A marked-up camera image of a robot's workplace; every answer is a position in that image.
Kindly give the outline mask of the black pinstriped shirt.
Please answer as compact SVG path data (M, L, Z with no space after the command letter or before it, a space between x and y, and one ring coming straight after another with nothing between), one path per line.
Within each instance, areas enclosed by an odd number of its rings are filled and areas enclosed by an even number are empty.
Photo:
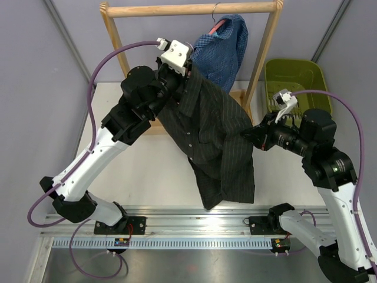
M202 204L253 203L253 145L241 136L251 128L245 110L195 65L158 120L187 156Z

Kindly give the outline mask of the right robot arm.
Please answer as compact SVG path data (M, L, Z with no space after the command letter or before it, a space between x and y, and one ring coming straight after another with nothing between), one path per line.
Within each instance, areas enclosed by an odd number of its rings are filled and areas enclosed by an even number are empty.
M259 125L241 135L262 151L279 146L302 157L304 173L326 205L335 236L325 235L288 203L269 209L266 226L275 234L300 240L330 282L376 282L375 263L363 247L355 219L358 205L353 194L358 178L349 156L333 145L336 123L332 116L309 109L299 127L289 127L276 117L276 111L265 115Z

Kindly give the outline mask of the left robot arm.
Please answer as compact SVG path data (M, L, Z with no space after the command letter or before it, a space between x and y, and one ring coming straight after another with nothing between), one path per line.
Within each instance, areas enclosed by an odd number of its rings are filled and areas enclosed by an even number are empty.
M157 70L133 68L121 84L118 103L103 118L94 142L55 177L44 177L41 187L52 197L57 214L72 223L87 219L101 222L115 235L127 229L128 215L116 202L107 202L88 191L107 165L150 127L182 85L184 73L161 63Z

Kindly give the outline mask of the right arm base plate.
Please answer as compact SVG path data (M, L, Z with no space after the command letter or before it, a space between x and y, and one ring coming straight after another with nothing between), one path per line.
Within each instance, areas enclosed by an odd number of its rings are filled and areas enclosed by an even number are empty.
M269 216L250 216L249 228L252 235L281 235L286 236L287 231L283 230L277 219Z

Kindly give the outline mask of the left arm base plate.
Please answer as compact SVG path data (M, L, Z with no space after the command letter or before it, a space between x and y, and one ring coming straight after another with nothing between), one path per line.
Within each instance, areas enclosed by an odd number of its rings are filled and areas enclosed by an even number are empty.
M130 216L124 228L112 228L105 223L96 221L94 235L144 235L147 218L145 216Z

